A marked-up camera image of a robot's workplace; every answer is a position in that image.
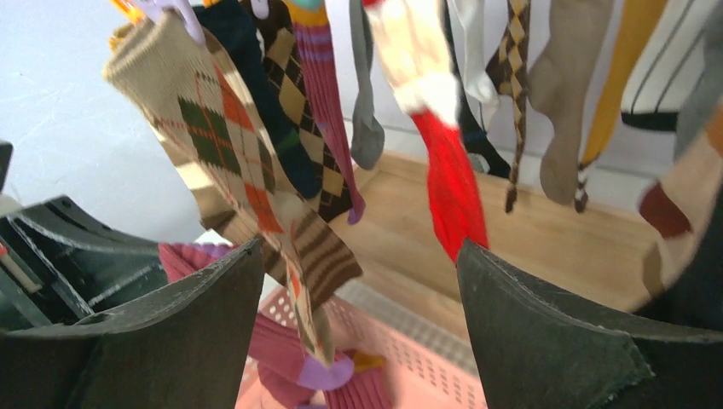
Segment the pink perforated plastic basket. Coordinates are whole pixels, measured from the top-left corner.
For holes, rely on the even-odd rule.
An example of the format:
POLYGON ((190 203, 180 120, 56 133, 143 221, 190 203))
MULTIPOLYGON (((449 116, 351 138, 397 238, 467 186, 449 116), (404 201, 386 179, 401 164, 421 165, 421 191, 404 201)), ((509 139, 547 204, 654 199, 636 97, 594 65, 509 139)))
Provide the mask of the pink perforated plastic basket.
MULTIPOLYGON (((286 290, 271 291, 259 312, 295 326, 286 290)), ((337 345, 381 355, 395 408, 488 408, 479 379, 358 307, 333 298, 326 311, 337 345)), ((257 362, 246 359, 235 408, 284 408, 259 382, 257 362)))

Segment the navy green sock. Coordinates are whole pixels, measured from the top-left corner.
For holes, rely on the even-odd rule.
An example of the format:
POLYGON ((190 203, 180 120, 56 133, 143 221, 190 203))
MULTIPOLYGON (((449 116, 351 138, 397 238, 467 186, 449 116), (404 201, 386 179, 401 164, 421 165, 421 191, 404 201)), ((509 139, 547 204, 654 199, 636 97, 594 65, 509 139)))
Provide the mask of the navy green sock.
POLYGON ((200 24, 227 50, 242 76, 287 178, 301 196, 314 198, 321 190, 321 182, 264 71, 261 39, 252 17, 235 0, 220 1, 208 8, 195 6, 194 12, 200 24))

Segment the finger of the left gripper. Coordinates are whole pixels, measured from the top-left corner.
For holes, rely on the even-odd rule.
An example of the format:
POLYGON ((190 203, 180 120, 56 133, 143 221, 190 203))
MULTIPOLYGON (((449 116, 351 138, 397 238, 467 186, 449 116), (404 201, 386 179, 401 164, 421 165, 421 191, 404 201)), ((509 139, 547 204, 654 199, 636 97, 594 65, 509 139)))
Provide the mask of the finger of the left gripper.
POLYGON ((168 284, 157 243, 67 196, 1 216, 1 328, 72 325, 168 284))

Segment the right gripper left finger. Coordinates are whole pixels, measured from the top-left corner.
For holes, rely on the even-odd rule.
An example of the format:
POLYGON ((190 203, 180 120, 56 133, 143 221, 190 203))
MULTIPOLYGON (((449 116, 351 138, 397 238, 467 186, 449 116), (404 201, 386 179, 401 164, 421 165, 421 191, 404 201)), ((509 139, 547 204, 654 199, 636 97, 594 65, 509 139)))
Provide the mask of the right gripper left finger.
POLYGON ((75 325, 4 332, 2 407, 234 407, 263 275, 252 240, 75 325))

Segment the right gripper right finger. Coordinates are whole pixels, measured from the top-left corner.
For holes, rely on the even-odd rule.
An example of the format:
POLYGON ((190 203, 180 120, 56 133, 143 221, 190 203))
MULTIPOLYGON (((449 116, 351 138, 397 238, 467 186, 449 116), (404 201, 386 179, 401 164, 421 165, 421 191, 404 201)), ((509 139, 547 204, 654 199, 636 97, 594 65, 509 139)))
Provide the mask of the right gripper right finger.
POLYGON ((606 307, 471 241, 457 270, 488 407, 721 407, 720 332, 606 307))

